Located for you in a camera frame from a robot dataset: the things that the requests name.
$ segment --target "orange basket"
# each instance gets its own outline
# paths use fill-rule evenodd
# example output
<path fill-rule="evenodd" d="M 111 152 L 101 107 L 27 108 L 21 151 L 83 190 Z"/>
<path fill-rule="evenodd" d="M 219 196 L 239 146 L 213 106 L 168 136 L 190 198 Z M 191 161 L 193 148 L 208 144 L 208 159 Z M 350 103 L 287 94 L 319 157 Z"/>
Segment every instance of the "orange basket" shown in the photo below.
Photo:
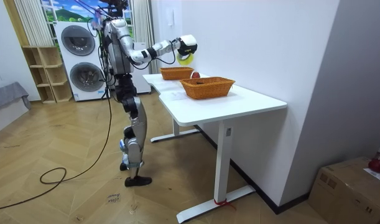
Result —
<path fill-rule="evenodd" d="M 193 68 L 190 67 L 173 67 L 173 68 L 160 68 L 162 78 L 164 80 L 181 80 L 191 78 Z"/>
<path fill-rule="evenodd" d="M 200 100 L 214 97 L 227 96 L 229 89 L 235 82 L 227 78 L 189 78 L 180 80 L 187 96 Z"/>

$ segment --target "apple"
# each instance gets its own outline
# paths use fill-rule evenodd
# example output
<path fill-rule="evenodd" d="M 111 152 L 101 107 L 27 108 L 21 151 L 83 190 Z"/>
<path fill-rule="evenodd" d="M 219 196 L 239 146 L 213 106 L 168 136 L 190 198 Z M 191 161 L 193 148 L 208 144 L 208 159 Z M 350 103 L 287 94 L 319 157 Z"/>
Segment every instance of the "apple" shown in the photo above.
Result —
<path fill-rule="evenodd" d="M 194 72 L 191 76 L 191 78 L 201 78 L 200 74 L 198 72 Z"/>
<path fill-rule="evenodd" d="M 372 171 L 380 173 L 380 159 L 372 159 L 371 162 L 369 162 L 368 167 Z"/>

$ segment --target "wooden shelf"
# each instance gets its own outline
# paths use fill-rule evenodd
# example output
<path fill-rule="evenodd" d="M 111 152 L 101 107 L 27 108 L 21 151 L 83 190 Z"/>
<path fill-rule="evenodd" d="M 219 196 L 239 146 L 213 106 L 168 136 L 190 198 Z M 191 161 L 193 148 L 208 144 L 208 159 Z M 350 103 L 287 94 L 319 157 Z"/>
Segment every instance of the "wooden shelf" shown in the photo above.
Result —
<path fill-rule="evenodd" d="M 71 88 L 55 46 L 22 46 L 42 103 L 67 102 Z"/>
<path fill-rule="evenodd" d="M 43 65 L 29 65 L 30 68 L 43 68 Z"/>
<path fill-rule="evenodd" d="M 50 86 L 38 87 L 38 92 L 42 103 L 55 103 L 55 97 Z"/>
<path fill-rule="evenodd" d="M 44 104 L 52 104 L 52 103 L 55 103 L 55 100 L 53 97 L 50 97 L 50 98 L 47 98 L 45 101 L 43 101 L 42 103 Z"/>
<path fill-rule="evenodd" d="M 36 85 L 36 87 L 46 87 L 46 86 L 50 86 L 50 84 L 49 83 L 41 83 L 41 84 Z"/>
<path fill-rule="evenodd" d="M 65 80 L 63 82 L 56 82 L 56 83 L 52 83 L 52 86 L 59 86 L 59 85 L 64 85 L 67 83 L 68 80 Z"/>
<path fill-rule="evenodd" d="M 71 88 L 68 82 L 63 85 L 52 86 L 53 92 L 55 93 L 55 99 L 59 102 L 68 102 L 72 98 Z"/>
<path fill-rule="evenodd" d="M 23 48 L 22 51 L 30 68 L 43 68 L 42 59 L 40 59 L 37 48 Z"/>
<path fill-rule="evenodd" d="M 31 68 L 30 72 L 34 78 L 35 85 L 37 87 L 50 86 L 49 79 L 46 76 L 45 70 L 43 68 Z"/>
<path fill-rule="evenodd" d="M 40 56 L 42 57 L 42 62 L 45 67 L 62 65 L 61 56 L 56 47 L 44 47 L 38 48 Z"/>
<path fill-rule="evenodd" d="M 46 68 L 45 70 L 52 85 L 63 85 L 67 82 L 65 69 L 62 66 L 57 68 Z"/>
<path fill-rule="evenodd" d="M 63 63 L 58 64 L 58 65 L 46 65 L 45 68 L 58 68 L 58 67 L 61 67 L 61 66 L 63 66 Z"/>
<path fill-rule="evenodd" d="M 21 46 L 22 48 L 34 48 L 34 49 L 37 49 L 37 48 L 52 48 L 52 47 L 55 47 L 55 46 L 29 46 L 29 45 L 24 45 L 24 46 Z"/>

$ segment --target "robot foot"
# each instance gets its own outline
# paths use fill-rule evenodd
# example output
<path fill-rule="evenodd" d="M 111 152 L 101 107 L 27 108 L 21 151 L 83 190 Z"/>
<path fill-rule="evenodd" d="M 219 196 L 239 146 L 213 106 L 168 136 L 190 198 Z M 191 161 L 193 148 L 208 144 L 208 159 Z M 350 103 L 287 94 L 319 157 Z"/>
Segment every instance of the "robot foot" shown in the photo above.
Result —
<path fill-rule="evenodd" d="M 135 176 L 133 179 L 130 177 L 125 180 L 125 187 L 133 187 L 133 186 L 145 186 L 151 184 L 151 177 L 140 177 Z"/>
<path fill-rule="evenodd" d="M 119 166 L 119 170 L 121 170 L 121 171 L 125 171 L 125 170 L 127 170 L 127 166 L 126 166 L 126 164 L 121 163 L 121 165 Z"/>

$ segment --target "wooden floor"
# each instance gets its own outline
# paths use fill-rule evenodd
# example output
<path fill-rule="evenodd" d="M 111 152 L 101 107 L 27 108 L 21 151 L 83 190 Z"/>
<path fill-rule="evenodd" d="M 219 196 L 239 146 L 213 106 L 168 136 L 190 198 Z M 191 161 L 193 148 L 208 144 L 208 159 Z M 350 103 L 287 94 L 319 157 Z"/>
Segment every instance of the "wooden floor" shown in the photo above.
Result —
<path fill-rule="evenodd" d="M 213 197 L 216 150 L 201 134 L 151 144 L 149 139 L 172 132 L 172 120 L 157 93 L 142 95 L 148 115 L 140 174 L 153 178 L 145 187 L 125 188 L 129 172 L 119 171 L 118 147 L 129 124 L 123 108 L 113 104 L 111 135 L 100 161 L 83 176 L 61 184 L 31 202 L 0 210 L 0 223 L 177 223 L 176 214 Z M 39 177 L 66 167 L 68 177 L 97 158 L 108 128 L 108 102 L 33 104 L 33 109 L 0 132 L 0 206 L 35 196 L 51 185 Z M 46 176 L 59 180 L 62 172 Z M 246 185 L 231 168 L 228 190 Z M 204 214 L 189 223 L 325 223 L 306 203 L 275 215 L 257 194 Z"/>

